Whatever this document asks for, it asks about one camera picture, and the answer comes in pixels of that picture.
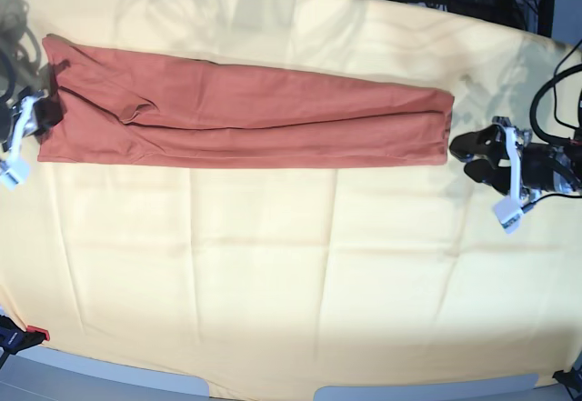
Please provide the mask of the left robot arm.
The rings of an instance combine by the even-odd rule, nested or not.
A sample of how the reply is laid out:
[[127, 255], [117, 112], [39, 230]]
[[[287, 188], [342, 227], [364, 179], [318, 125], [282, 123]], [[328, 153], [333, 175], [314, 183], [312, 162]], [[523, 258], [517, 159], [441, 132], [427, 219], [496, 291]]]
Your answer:
[[581, 196], [581, 53], [520, 56], [492, 83], [467, 81], [456, 106], [453, 168], [499, 196], [534, 204]]

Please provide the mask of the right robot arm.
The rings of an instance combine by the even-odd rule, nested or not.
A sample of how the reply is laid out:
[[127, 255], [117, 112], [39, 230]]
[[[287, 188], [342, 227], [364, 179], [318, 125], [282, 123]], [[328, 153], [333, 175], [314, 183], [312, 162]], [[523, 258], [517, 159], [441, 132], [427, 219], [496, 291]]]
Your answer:
[[25, 123], [25, 135], [44, 141], [63, 119], [54, 78], [40, 39], [28, 27], [28, 4], [24, 0], [1, 0], [1, 151], [12, 142], [17, 120], [23, 113], [22, 101], [39, 95], [31, 120]]

